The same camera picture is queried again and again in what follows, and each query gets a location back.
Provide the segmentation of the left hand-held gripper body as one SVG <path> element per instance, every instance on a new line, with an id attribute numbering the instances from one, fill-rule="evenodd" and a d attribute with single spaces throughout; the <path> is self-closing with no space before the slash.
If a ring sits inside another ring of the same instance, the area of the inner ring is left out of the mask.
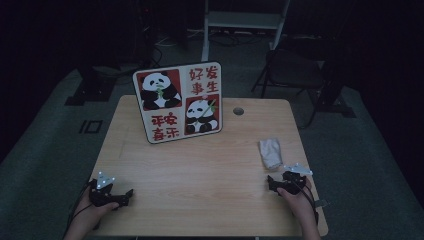
<path id="1" fill-rule="evenodd" d="M 104 206 L 109 203 L 113 203 L 114 200 L 118 199 L 129 199 L 122 195 L 112 195 L 111 190 L 113 188 L 114 177 L 106 175 L 104 172 L 99 171 L 96 178 L 93 178 L 89 182 L 91 188 L 89 193 L 90 201 L 96 206 Z"/>

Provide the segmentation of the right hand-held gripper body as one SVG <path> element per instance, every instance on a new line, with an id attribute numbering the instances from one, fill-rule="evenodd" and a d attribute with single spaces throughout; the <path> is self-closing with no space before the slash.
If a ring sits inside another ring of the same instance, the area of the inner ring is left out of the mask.
<path id="1" fill-rule="evenodd" d="M 280 188 L 285 189 L 292 195 L 298 194 L 306 185 L 306 176 L 313 175 L 313 171 L 300 163 L 284 165 L 285 172 L 282 174 L 283 181 Z"/>

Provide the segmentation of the panda picture board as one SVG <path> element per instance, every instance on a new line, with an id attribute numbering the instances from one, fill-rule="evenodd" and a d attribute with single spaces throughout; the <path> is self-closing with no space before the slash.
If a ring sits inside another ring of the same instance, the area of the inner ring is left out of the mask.
<path id="1" fill-rule="evenodd" d="M 133 84 L 147 141 L 164 143 L 223 127 L 222 69 L 216 61 L 141 70 Z"/>

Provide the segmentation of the person's left hand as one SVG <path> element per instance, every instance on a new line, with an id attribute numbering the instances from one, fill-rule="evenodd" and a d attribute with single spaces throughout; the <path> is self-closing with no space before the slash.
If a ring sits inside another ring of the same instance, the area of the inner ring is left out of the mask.
<path id="1" fill-rule="evenodd" d="M 119 207 L 115 202 L 100 207 L 94 206 L 89 199 L 90 190 L 90 187 L 85 189 L 75 210 L 71 225 L 90 225 L 94 228 L 103 216 Z"/>

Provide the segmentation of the person's right hand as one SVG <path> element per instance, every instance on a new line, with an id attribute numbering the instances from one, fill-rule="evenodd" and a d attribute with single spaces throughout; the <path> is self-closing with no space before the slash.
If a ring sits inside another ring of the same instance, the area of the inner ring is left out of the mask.
<path id="1" fill-rule="evenodd" d="M 311 205 L 313 195 L 311 193 L 311 183 L 309 180 L 306 180 L 303 191 L 299 192 L 297 195 L 292 195 L 283 188 L 278 188 L 278 191 L 288 203 L 299 224 L 301 222 L 314 222 L 317 225 L 315 210 Z"/>

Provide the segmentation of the black stand base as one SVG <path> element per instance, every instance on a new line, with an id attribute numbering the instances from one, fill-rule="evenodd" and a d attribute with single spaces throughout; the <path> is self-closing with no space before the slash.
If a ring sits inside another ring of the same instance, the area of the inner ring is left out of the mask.
<path id="1" fill-rule="evenodd" d="M 83 106 L 86 102 L 108 102 L 114 89 L 116 78 L 101 76 L 92 66 L 77 68 L 82 80 L 66 106 Z"/>
<path id="2" fill-rule="evenodd" d="M 349 82 L 351 69 L 348 54 L 340 51 L 328 59 L 321 70 L 324 86 L 317 100 L 317 112 L 339 113 L 347 118 L 356 115 L 341 96 L 343 87 Z"/>

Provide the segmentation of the black folding chair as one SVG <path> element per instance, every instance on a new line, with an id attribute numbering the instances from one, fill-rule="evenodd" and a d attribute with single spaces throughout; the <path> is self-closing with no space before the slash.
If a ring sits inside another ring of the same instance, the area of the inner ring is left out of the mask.
<path id="1" fill-rule="evenodd" d="M 324 86 L 319 61 L 327 59 L 325 42 L 319 39 L 294 38 L 282 40 L 266 53 L 265 66 L 251 91 L 261 87 L 265 96 L 268 86 L 318 90 Z"/>

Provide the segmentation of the dark equipment rack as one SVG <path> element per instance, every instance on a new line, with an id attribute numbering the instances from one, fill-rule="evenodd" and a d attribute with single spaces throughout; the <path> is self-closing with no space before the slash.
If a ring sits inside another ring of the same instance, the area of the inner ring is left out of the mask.
<path id="1" fill-rule="evenodd" d="M 153 62 L 155 45 L 155 17 L 153 0 L 133 0 L 135 14 L 134 56 L 142 68 L 149 68 Z"/>

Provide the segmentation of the white metal stand frame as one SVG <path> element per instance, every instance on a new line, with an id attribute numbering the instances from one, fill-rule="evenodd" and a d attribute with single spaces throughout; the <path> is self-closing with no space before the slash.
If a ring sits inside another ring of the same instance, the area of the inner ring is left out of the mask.
<path id="1" fill-rule="evenodd" d="M 274 41 L 269 43 L 270 49 L 274 50 L 280 42 L 290 2 L 291 0 L 284 0 L 281 12 L 279 14 L 271 14 L 212 11 L 209 9 L 209 0 L 204 0 L 203 48 L 201 61 L 205 62 L 209 58 L 210 27 L 274 30 Z"/>

